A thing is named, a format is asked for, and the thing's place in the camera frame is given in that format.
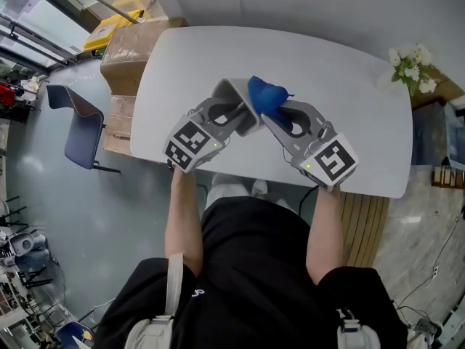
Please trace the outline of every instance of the white flowers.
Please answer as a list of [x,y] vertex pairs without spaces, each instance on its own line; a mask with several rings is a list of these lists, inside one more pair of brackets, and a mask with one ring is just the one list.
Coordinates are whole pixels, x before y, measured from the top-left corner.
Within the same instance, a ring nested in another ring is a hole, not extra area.
[[429,75],[432,54],[424,44],[403,45],[399,49],[389,50],[389,61],[395,68],[392,81],[404,83],[411,96],[417,91],[433,92],[436,81]]
[[412,68],[406,68],[404,74],[415,81],[420,80],[420,69],[417,65],[414,65]]
[[428,81],[420,81],[419,89],[421,93],[434,92],[436,89],[436,81],[434,79],[428,79]]
[[389,50],[389,61],[391,62],[391,65],[393,65],[394,67],[400,64],[399,54],[397,53],[397,50],[394,48],[391,48]]

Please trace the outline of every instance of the person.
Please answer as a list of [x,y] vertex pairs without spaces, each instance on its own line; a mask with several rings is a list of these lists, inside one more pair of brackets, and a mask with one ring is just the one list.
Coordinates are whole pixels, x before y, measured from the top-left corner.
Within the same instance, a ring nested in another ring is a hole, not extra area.
[[[166,258],[184,270],[171,348],[338,348],[341,312],[374,330],[383,349],[407,329],[371,268],[344,266],[339,190],[320,188],[311,227],[265,182],[251,196],[217,174],[202,220],[193,173],[175,168]],[[132,327],[163,315],[168,261],[142,261],[103,316],[94,348],[124,348]]]

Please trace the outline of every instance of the human arm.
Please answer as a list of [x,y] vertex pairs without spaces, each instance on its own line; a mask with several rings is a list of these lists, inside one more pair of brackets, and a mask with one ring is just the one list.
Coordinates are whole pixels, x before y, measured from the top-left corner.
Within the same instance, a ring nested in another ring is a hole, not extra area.
[[183,253],[184,264],[198,276],[202,271],[203,242],[198,213],[197,188],[193,172],[174,168],[171,181],[168,224],[165,232],[165,255]]
[[322,188],[318,191],[306,260],[307,271],[315,284],[331,270],[344,265],[340,193],[339,188],[331,193]]

